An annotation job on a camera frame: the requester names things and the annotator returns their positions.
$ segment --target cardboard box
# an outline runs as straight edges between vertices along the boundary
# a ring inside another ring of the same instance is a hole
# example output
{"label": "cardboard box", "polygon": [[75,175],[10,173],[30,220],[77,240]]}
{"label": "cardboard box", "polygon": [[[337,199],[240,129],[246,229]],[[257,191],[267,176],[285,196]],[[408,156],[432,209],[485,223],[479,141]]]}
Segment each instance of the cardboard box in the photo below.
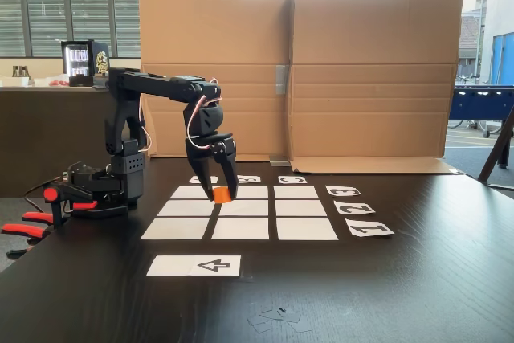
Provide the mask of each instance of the cardboard box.
{"label": "cardboard box", "polygon": [[[239,161],[287,154],[291,0],[140,0],[142,70],[215,77]],[[185,156],[186,106],[146,97],[152,156]]]}
{"label": "cardboard box", "polygon": [[292,168],[447,172],[434,158],[444,152],[461,5],[462,0],[293,0]]}

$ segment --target dark table surface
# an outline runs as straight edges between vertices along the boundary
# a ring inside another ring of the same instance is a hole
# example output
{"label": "dark table surface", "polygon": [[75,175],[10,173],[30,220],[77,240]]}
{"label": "dark table surface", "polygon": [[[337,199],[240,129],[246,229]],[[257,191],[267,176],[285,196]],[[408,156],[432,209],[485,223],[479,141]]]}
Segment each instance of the dark table surface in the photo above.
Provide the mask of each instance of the dark table surface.
{"label": "dark table surface", "polygon": [[[292,174],[238,168],[266,186]],[[0,341],[514,341],[510,198],[464,175],[308,175],[338,241],[279,241],[273,212],[268,241],[140,240],[192,175],[184,159],[152,160],[127,218],[72,219],[2,272]],[[377,213],[354,219],[395,235],[352,236],[324,185],[357,187],[362,196],[346,199]],[[242,275],[146,276],[156,255],[172,254],[238,254]],[[247,317],[270,307],[294,308],[312,331],[277,321],[258,334]]]}

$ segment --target white paper square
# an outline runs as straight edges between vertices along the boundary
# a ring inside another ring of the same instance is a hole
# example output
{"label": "white paper square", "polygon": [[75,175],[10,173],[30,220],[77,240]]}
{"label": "white paper square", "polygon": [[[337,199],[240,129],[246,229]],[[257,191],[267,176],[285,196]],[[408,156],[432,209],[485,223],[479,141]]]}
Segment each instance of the white paper square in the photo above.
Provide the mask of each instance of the white paper square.
{"label": "white paper square", "polygon": [[327,218],[278,218],[279,240],[338,240]]}
{"label": "white paper square", "polygon": [[171,199],[175,198],[204,198],[207,199],[206,192],[201,186],[179,186],[171,195]]}
{"label": "white paper square", "polygon": [[351,186],[325,186],[327,187],[328,194],[336,197],[358,196],[361,194],[361,192],[359,192],[356,188],[352,188]]}
{"label": "white paper square", "polygon": [[281,184],[306,184],[307,180],[301,176],[279,176]]}
{"label": "white paper square", "polygon": [[238,181],[240,184],[250,184],[254,182],[260,182],[259,176],[239,176],[238,175]]}
{"label": "white paper square", "polygon": [[208,200],[168,200],[157,217],[209,217],[213,209],[214,202]]}
{"label": "white paper square", "polygon": [[318,200],[276,200],[277,217],[306,216],[326,217],[321,201]]}
{"label": "white paper square", "polygon": [[357,237],[394,235],[386,225],[376,221],[346,220],[350,233]]}
{"label": "white paper square", "polygon": [[241,256],[156,256],[147,276],[239,276]]}
{"label": "white paper square", "polygon": [[220,216],[267,216],[267,200],[234,200],[222,204]]}
{"label": "white paper square", "polygon": [[314,186],[275,186],[275,198],[318,198]]}
{"label": "white paper square", "polygon": [[156,218],[141,240],[201,240],[208,218]]}
{"label": "white paper square", "polygon": [[[190,184],[199,184],[199,183],[200,183],[200,180],[198,180],[198,176],[193,176],[190,179]],[[218,176],[210,176],[210,183],[211,184],[218,183]]]}
{"label": "white paper square", "polygon": [[267,186],[239,186],[237,198],[267,198]]}
{"label": "white paper square", "polygon": [[375,213],[371,206],[368,204],[361,204],[355,202],[338,202],[334,201],[337,212],[341,214],[368,214]]}
{"label": "white paper square", "polygon": [[213,240],[268,240],[267,218],[218,218]]}

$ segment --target arrow symbol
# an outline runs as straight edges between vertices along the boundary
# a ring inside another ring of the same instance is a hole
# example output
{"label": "arrow symbol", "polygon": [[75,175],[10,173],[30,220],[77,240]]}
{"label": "arrow symbol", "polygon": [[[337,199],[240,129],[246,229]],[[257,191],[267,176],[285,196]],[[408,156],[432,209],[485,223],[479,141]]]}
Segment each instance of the arrow symbol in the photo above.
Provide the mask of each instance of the arrow symbol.
{"label": "arrow symbol", "polygon": [[200,268],[208,269],[209,271],[217,272],[219,268],[230,268],[230,263],[222,263],[221,259],[212,260],[207,263],[200,263]]}
{"label": "arrow symbol", "polygon": [[351,226],[354,230],[357,232],[366,233],[366,231],[363,231],[363,229],[380,229],[381,231],[387,231],[382,225],[379,225],[378,227],[355,227],[354,225]]}

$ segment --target red clamp handle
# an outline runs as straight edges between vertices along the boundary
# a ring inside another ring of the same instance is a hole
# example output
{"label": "red clamp handle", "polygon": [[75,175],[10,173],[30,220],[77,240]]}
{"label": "red clamp handle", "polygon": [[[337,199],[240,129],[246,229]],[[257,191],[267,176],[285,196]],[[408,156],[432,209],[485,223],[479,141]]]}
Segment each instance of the red clamp handle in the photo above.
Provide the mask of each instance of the red clamp handle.
{"label": "red clamp handle", "polygon": [[32,221],[33,223],[52,225],[54,223],[54,216],[49,213],[26,212],[22,216],[22,221]]}
{"label": "red clamp handle", "polygon": [[42,239],[44,231],[45,230],[43,228],[35,227],[33,225],[6,224],[2,227],[2,231],[0,233]]}

